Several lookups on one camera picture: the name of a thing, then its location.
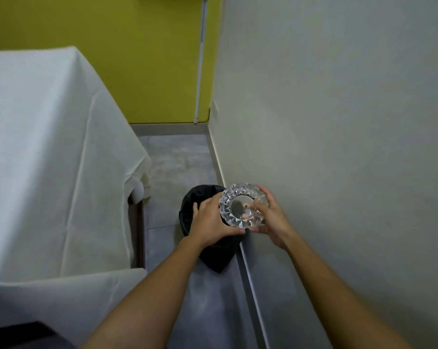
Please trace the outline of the person's right hand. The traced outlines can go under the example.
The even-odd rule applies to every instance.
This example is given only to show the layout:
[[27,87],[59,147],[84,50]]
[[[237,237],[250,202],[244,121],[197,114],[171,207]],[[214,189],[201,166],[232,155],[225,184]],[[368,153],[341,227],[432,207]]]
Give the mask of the person's right hand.
[[253,201],[255,209],[264,217],[261,224],[266,225],[266,235],[270,237],[274,245],[288,251],[288,247],[297,237],[297,233],[290,225],[272,193],[262,185],[257,184],[257,187],[264,193],[268,201],[268,205],[258,199],[254,199]]

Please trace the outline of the person's left hand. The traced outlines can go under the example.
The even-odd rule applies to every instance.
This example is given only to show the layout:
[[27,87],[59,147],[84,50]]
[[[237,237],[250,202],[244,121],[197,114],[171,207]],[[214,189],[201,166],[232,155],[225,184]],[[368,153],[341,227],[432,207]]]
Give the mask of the person's left hand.
[[199,244],[201,249],[211,246],[221,239],[216,239],[218,228],[233,228],[222,222],[219,211],[219,200],[222,192],[200,203],[199,214],[193,219],[189,237]]

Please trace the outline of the clear cut glass ashtray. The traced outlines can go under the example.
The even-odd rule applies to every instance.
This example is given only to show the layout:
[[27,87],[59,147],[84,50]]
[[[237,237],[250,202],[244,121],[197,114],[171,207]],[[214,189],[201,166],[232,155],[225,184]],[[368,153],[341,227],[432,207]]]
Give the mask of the clear cut glass ashtray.
[[250,183],[231,185],[222,192],[219,199],[219,213],[223,222],[240,229],[259,226],[264,216],[256,208],[256,200],[269,206],[265,193],[257,185]]

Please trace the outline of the person's left forearm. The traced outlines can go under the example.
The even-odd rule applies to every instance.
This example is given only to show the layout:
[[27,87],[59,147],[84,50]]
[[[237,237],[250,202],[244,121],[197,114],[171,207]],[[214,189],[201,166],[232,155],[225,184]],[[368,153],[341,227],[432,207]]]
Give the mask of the person's left forearm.
[[185,237],[100,323],[81,349],[165,349],[201,251]]

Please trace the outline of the person's right forearm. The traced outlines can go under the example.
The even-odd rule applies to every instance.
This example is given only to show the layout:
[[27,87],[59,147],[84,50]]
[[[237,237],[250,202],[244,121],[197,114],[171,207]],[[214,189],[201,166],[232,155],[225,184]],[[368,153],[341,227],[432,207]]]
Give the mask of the person's right forearm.
[[282,240],[334,349],[412,349],[290,229]]

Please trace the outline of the black bin with bag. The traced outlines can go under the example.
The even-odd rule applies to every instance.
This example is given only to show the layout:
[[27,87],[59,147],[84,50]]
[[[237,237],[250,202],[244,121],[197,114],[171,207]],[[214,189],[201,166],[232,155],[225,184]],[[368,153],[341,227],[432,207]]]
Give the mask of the black bin with bag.
[[[182,199],[178,214],[184,236],[188,236],[190,232],[193,221],[193,204],[196,202],[200,205],[204,200],[224,190],[225,188],[219,185],[198,185],[189,190]],[[244,237],[244,234],[224,237],[215,244],[206,247],[201,252],[199,258],[208,268],[219,274],[228,266],[236,252],[238,252]]]

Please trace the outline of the white tablecloth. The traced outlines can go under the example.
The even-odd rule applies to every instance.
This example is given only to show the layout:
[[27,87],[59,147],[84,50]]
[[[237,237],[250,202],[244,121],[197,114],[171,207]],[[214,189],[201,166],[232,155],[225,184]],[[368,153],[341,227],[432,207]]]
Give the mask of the white tablecloth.
[[0,327],[88,339],[147,274],[128,198],[150,166],[78,49],[0,51]]

